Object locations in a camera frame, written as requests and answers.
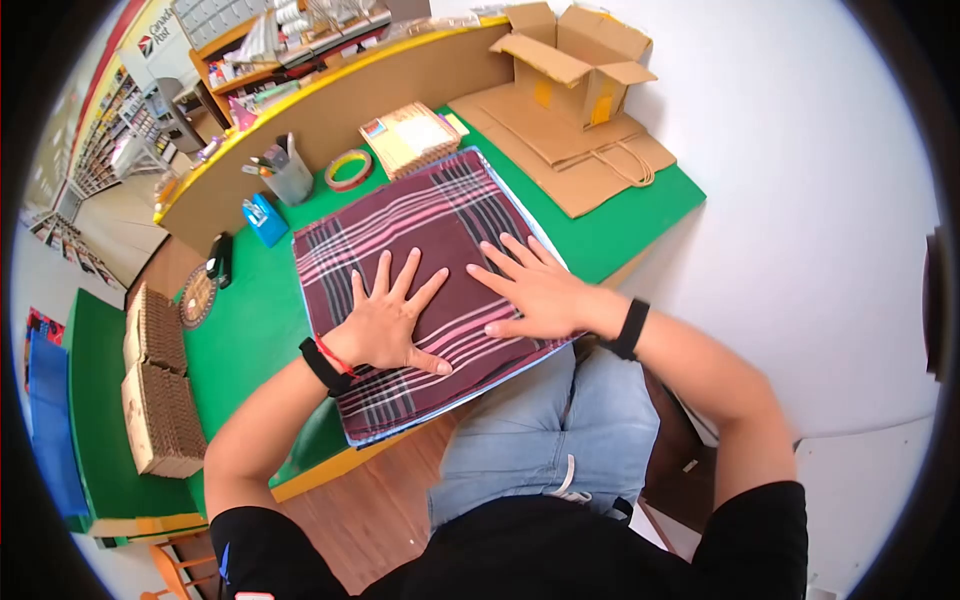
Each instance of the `black t-shirt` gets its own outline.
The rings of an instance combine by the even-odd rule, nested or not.
[[[225,598],[348,597],[307,536],[280,513],[234,508],[213,519],[210,536],[226,574]],[[806,544],[804,488],[796,482],[724,503],[692,564],[578,504],[512,496],[442,526],[419,558],[361,597],[799,599]]]

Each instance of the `finger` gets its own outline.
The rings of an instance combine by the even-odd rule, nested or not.
[[[371,297],[383,296],[390,290],[390,251],[380,253],[380,262],[376,265],[376,278],[373,280]]]
[[[413,248],[407,255],[407,262],[403,263],[403,269],[400,269],[400,275],[396,276],[394,287],[390,290],[392,296],[401,300],[407,299],[407,292],[410,291],[410,284],[414,282],[414,275],[417,273],[417,267],[420,265],[420,249]]]
[[[535,338],[538,337],[527,319],[493,321],[487,323],[484,333],[492,338]]]
[[[544,265],[548,267],[560,267],[561,269],[564,267],[564,265],[560,264],[560,261],[557,260],[557,257],[554,256],[551,251],[544,248],[540,240],[533,235],[527,236],[527,244],[530,246],[530,250],[537,255],[537,258],[539,258],[540,262]]]
[[[426,305],[437,295],[440,286],[444,285],[444,281],[446,281],[448,275],[450,275],[450,270],[443,267],[427,279],[426,283],[407,301],[407,306],[410,307],[410,310],[412,310],[415,315],[423,312]]]
[[[517,242],[516,238],[510,233],[501,233],[500,241],[503,242],[503,245],[507,247],[507,250],[514,253],[517,259],[519,259],[520,264],[522,264],[527,269],[536,269],[537,267],[542,267],[543,263],[540,262],[540,259],[537,258],[535,254],[530,252],[530,250]]]
[[[427,372],[434,372],[437,375],[449,375],[453,372],[450,363],[439,356],[427,354],[419,348],[410,348],[407,353],[407,367],[415,367]]]
[[[367,299],[367,290],[363,289],[363,278],[356,269],[350,274],[350,285],[353,286],[353,306]]]
[[[510,256],[504,254],[497,249],[496,246],[490,242],[484,240],[480,242],[480,252],[484,254],[490,261],[500,268],[500,271],[503,271],[511,279],[516,280],[516,276],[519,275],[523,267],[516,264]]]
[[[514,291],[513,286],[516,285],[516,283],[509,279],[491,273],[478,265],[467,265],[467,273],[480,283],[494,290],[494,292],[500,296],[507,298],[507,300],[509,300],[510,293]]]

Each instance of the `paper bag handle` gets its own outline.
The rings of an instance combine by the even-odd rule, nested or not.
[[[629,153],[636,159],[636,162],[638,162],[638,163],[640,164],[640,168],[643,169],[643,177],[641,177],[641,178],[638,179],[638,180],[635,180],[634,178],[630,177],[629,175],[627,175],[626,173],[624,173],[624,172],[621,171],[620,169],[616,168],[616,165],[614,165],[612,162],[610,162],[609,160],[607,160],[606,158],[604,158],[602,154],[600,154],[601,152],[606,151],[606,150],[612,148],[614,145],[615,145],[615,146],[619,146],[620,148],[623,148],[624,150],[626,150],[627,152],[629,152]],[[617,175],[619,178],[621,178],[622,180],[626,181],[627,183],[629,183],[629,184],[632,185],[633,187],[646,187],[647,185],[650,185],[651,183],[654,182],[654,176],[655,176],[655,174],[654,174],[653,168],[650,166],[650,163],[647,162],[647,161],[643,158],[643,156],[637,154],[632,148],[630,148],[630,147],[628,147],[626,144],[624,144],[624,143],[623,143],[623,140],[617,140],[617,141],[613,142],[613,144],[610,144],[610,145],[608,145],[608,146],[604,146],[604,147],[598,148],[598,149],[596,149],[596,150],[591,150],[590,153],[591,153],[591,154],[593,155],[593,157],[596,158],[597,160],[600,160],[601,162],[606,163],[606,165],[607,165],[608,167],[610,167],[611,169],[613,169],[613,172],[616,173],[616,175]]]

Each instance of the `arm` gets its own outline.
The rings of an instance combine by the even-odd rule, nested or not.
[[[507,234],[500,239],[518,263],[490,244],[481,244],[481,251],[509,279],[476,265],[467,270],[525,318],[492,323],[488,335],[554,339],[577,330],[608,340],[619,335],[630,299],[586,285],[533,236],[527,240],[529,249]],[[709,336],[656,310],[647,315],[635,354],[717,424],[715,506],[763,484],[796,479],[790,429],[763,373]]]
[[[414,248],[410,252],[393,288],[390,262],[390,253],[384,252],[369,297],[360,275],[353,272],[353,311],[323,336],[324,344],[350,366],[417,367],[449,373],[449,363],[415,348],[410,339],[420,312],[446,281],[447,270],[438,271],[407,300],[420,251]],[[336,361],[331,364],[341,371]],[[326,386],[298,357],[247,398],[217,432],[204,456],[204,496],[210,521],[238,506],[277,509],[270,478],[326,394]]]

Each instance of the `person's right hand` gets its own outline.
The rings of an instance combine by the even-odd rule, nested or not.
[[[472,264],[467,265],[467,272],[509,300],[524,318],[490,323],[486,327],[487,335],[553,340],[589,329],[604,337],[616,337],[619,329],[612,336],[599,330],[604,327],[596,317],[621,309],[625,316],[630,307],[629,300],[585,284],[565,269],[533,235],[527,238],[529,249],[507,233],[500,234],[500,241],[519,259],[519,264],[488,242],[480,243],[480,251],[510,279]]]

